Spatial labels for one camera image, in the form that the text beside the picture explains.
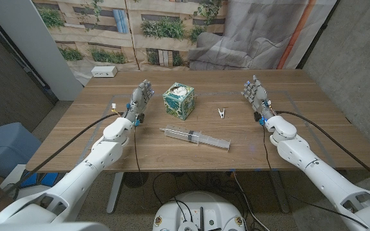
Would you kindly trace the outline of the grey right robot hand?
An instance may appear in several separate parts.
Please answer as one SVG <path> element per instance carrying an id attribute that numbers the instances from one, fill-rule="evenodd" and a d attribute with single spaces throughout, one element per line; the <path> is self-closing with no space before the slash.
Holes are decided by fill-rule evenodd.
<path id="1" fill-rule="evenodd" d="M 267 97 L 267 91 L 262 86 L 256 75 L 252 76 L 251 81 L 247 81 L 243 85 L 241 91 L 242 96 L 251 104 L 251 107 L 257 115 L 256 120 L 263 119 L 267 121 L 271 117 L 274 117 L 276 113 L 271 109 L 269 99 Z"/>

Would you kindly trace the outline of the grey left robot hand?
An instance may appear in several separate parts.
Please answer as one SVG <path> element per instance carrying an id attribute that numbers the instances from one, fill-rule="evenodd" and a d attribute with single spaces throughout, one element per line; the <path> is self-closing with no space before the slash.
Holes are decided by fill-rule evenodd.
<path id="1" fill-rule="evenodd" d="M 154 90 L 152 89 L 151 82 L 148 80 L 142 81 L 138 87 L 133 90 L 123 117 L 131 122 L 135 122 L 137 116 L 145 111 L 147 103 L 153 95 Z"/>

